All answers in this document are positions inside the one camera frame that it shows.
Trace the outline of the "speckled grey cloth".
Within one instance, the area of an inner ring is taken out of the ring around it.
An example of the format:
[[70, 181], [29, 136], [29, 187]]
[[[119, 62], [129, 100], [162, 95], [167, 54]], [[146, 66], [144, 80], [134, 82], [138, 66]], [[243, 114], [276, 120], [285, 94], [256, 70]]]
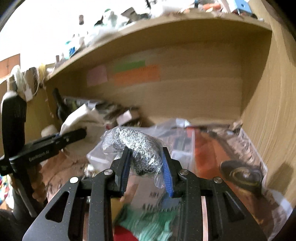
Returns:
[[165, 144], [158, 138], [126, 127], [115, 127], [101, 137], [101, 150], [106, 155], [123, 153], [125, 148], [132, 151], [134, 160], [131, 163], [133, 173], [154, 179], [158, 188], [164, 188], [163, 147]]

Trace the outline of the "white fabric bag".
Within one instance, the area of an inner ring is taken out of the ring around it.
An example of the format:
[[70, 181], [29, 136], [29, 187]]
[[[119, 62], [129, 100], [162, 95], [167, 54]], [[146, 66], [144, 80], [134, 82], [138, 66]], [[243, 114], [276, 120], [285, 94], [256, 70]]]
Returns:
[[65, 150], [76, 156], [86, 156], [100, 141], [105, 132], [106, 121], [96, 108], [90, 109], [86, 104], [72, 112], [61, 126], [60, 135], [86, 129], [86, 137], [66, 146]]

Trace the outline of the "red cloth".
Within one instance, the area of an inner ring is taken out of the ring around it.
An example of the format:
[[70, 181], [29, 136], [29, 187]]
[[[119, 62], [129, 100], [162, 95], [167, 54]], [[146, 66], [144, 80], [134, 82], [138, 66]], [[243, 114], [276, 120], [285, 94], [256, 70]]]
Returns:
[[114, 227], [114, 241], [138, 241], [138, 239], [126, 228], [116, 225]]

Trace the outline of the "green knitted cloth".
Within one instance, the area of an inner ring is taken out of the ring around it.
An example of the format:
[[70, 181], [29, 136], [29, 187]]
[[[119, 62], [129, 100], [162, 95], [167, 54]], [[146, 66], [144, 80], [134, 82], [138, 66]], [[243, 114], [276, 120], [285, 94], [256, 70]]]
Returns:
[[178, 209], [147, 211], [125, 205], [115, 224], [130, 231], [137, 240], [175, 240], [178, 216]]

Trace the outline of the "small white box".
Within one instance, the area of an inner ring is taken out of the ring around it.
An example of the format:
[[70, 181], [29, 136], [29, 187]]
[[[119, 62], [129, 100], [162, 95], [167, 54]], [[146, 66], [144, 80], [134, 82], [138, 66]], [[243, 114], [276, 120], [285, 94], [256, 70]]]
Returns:
[[140, 114], [137, 110], [127, 110], [116, 118], [116, 122], [119, 126], [122, 126], [130, 121], [137, 120], [139, 117]]

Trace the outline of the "clock print table mat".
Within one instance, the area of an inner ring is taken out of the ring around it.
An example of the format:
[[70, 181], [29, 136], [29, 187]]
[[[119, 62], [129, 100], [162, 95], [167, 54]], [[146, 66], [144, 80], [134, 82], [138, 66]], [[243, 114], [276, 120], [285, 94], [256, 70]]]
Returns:
[[[174, 159], [197, 176], [221, 176], [254, 216], [268, 240], [295, 240], [295, 209], [272, 187], [267, 168], [242, 129], [152, 126], [140, 131], [166, 144]], [[60, 153], [43, 164], [47, 196], [52, 198], [74, 175], [91, 176], [110, 165], [115, 154], [96, 147], [87, 157]]]

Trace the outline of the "clear plastic box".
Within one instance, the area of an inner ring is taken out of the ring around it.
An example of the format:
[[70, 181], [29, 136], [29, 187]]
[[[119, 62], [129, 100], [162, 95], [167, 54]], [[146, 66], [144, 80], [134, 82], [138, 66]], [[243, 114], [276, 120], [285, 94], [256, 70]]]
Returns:
[[[133, 128], [161, 140], [171, 157], [180, 161], [183, 168], [197, 176], [212, 179], [220, 176], [240, 198], [245, 206], [266, 202], [262, 181], [267, 168], [254, 145], [241, 127], [226, 125], [189, 126], [184, 119], [166, 121], [150, 128]], [[120, 155], [106, 155], [98, 145], [87, 154], [87, 159], [97, 171], [111, 166]], [[149, 178], [132, 174], [123, 202], [134, 208], [156, 205], [167, 197]]]

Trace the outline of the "pink paper label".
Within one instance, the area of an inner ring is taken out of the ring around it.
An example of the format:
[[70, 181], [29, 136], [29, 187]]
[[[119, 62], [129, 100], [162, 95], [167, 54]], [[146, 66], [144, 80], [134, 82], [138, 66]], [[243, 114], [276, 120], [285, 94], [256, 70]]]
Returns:
[[108, 81], [107, 69], [105, 65], [99, 65], [87, 72], [86, 82], [88, 87], [100, 85]]

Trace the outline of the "green paper label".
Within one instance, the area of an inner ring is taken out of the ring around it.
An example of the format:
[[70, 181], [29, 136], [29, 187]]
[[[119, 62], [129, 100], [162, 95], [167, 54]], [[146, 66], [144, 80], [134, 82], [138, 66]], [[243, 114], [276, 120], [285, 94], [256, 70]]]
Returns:
[[133, 61], [133, 62], [121, 62], [117, 63], [113, 66], [113, 72], [119, 73], [119, 72], [125, 72], [132, 69], [137, 69], [145, 66], [145, 61]]

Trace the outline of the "orange paper label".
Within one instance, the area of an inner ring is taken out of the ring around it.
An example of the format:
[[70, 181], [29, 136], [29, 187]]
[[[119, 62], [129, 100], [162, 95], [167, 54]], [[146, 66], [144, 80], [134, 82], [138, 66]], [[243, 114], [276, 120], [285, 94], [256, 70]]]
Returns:
[[118, 86], [132, 86], [142, 83], [159, 82], [160, 70], [158, 65], [148, 65], [126, 70], [114, 75], [114, 83]]

